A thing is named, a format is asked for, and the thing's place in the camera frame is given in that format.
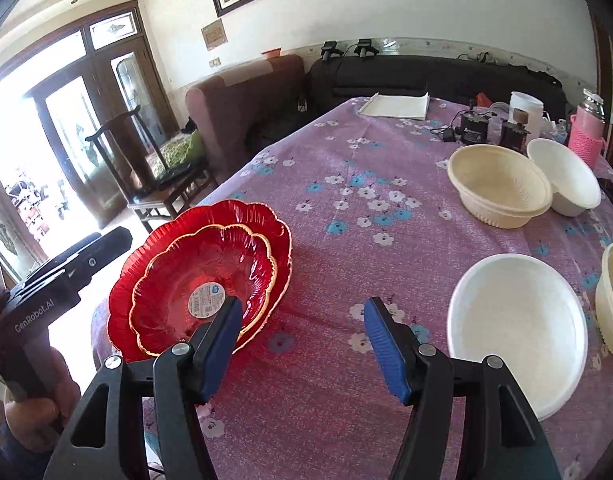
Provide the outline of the left hand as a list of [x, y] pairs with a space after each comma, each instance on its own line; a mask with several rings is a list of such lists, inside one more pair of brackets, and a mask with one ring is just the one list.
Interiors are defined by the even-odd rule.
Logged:
[[73, 380], [62, 354], [51, 348], [56, 389], [49, 398], [34, 398], [5, 404], [5, 419], [12, 436], [33, 453], [51, 451], [59, 440], [54, 422], [67, 425], [81, 399], [80, 386]]

